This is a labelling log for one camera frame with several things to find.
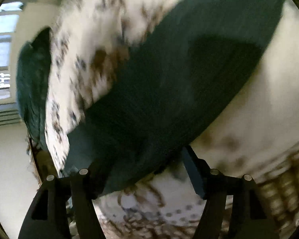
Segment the window frame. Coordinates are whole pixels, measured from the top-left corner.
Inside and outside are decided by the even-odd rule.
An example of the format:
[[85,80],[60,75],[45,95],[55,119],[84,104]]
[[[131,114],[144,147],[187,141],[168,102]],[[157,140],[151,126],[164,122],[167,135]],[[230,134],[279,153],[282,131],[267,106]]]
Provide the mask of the window frame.
[[[4,15],[19,15],[21,14],[22,10],[18,10],[18,11],[1,11],[0,12],[0,16],[4,16]],[[12,41],[12,37],[14,35],[15,31],[13,32],[0,32],[0,36],[6,36],[6,35],[10,35],[10,38],[0,38],[0,43],[3,42],[9,42],[11,45],[11,41]],[[0,66],[0,72],[2,71],[8,71],[9,69],[9,65],[8,66]]]

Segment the brown spot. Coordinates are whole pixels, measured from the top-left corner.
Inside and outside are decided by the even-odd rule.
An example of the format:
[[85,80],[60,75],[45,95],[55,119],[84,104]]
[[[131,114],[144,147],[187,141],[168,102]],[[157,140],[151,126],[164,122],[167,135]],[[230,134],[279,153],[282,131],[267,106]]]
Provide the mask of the brown spot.
[[103,62],[106,57],[106,52],[102,49],[97,50],[94,55],[94,59],[91,64],[91,70],[93,72],[98,72],[102,76],[103,72]]
[[119,205],[120,207],[122,207],[122,194],[120,194],[120,195],[117,197],[117,205]]
[[228,168],[228,165],[227,165],[227,162],[225,162],[225,161],[220,161],[216,166],[216,169],[222,173],[226,172],[227,168]]
[[122,232],[122,230],[119,229],[119,228],[117,227],[117,225],[116,225],[112,220],[109,220],[108,222],[113,226],[113,228],[114,228],[117,232],[119,232],[121,235],[124,235],[123,232]]
[[134,197],[135,197],[136,201],[138,203],[140,203],[141,205],[147,202],[147,200],[144,197],[137,195],[137,193],[134,193]]
[[144,32],[144,34],[142,35],[142,37],[141,37],[141,42],[146,41],[146,38],[147,38],[147,31]]
[[196,224],[196,223],[199,223],[199,220],[189,220],[188,221],[190,224]]
[[230,218],[231,218],[231,211],[232,209],[231,208],[227,208],[225,209],[225,212],[224,212],[224,217],[223,219],[226,220],[226,221],[230,221]]
[[59,131],[59,126],[58,126],[58,122],[57,122],[57,121],[54,121],[54,122],[52,123],[52,126],[53,126],[53,129],[54,129],[56,132]]
[[237,149],[240,146],[240,143],[237,139],[228,136],[222,139],[222,145],[226,147],[229,151],[234,152],[237,151]]
[[125,195],[129,196],[129,195],[134,194],[136,190],[137,190],[137,186],[132,185],[132,186],[125,188],[123,191],[124,191]]
[[116,80],[115,70],[119,66],[119,62],[127,60],[128,47],[117,47],[111,54],[106,54],[104,50],[97,50],[91,64],[91,79],[95,85],[98,75],[106,76],[108,82]]
[[86,87],[86,93],[90,96],[91,101],[94,103],[94,101],[93,101],[93,91],[92,91],[91,86]]
[[171,239],[171,236],[165,232],[164,234],[158,235],[157,239]]
[[160,5],[152,17],[152,20],[151,20],[152,28],[154,28],[161,21],[162,14],[163,14],[163,5]]
[[244,166],[246,159],[244,157],[240,157],[235,162],[235,168],[241,168]]
[[188,233],[186,227],[176,226],[175,229],[176,229],[177,231],[181,232],[182,234],[186,235],[186,236],[190,236],[190,233]]
[[213,139],[209,132],[204,132],[203,134],[201,134],[200,140],[203,146],[207,148],[211,147],[213,143]]
[[130,25],[131,25],[131,22],[128,19],[122,19],[121,20],[122,32],[124,33],[126,28],[128,28]]
[[160,193],[160,191],[158,189],[156,189],[154,186],[152,186],[150,183],[144,183],[144,185],[149,189],[149,191],[151,193],[154,194],[154,196],[156,197],[157,201],[158,201],[158,207],[164,207],[166,205],[165,201],[164,201],[164,197],[163,195]]
[[144,5],[142,5],[141,13],[142,13],[142,16],[143,16],[145,19],[148,18],[148,14],[147,14],[147,11],[146,11]]

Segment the white surface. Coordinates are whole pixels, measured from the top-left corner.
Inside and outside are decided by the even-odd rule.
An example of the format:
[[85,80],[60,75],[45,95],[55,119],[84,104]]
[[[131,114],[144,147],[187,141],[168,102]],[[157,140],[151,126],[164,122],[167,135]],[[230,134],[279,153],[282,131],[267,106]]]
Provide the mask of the white surface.
[[13,103],[16,101],[16,73],[17,62],[21,48],[27,41],[37,35],[45,26],[51,26],[54,18],[58,14],[59,7],[52,4],[28,3],[25,9],[20,12],[16,32],[12,37],[10,48],[9,72],[11,74],[10,91],[11,97],[0,100],[0,104]]
[[291,1],[256,71],[191,146],[225,175],[249,173],[256,180],[299,150],[299,10]]
[[10,239],[18,238],[38,189],[28,168],[26,135],[23,123],[0,126],[0,223]]

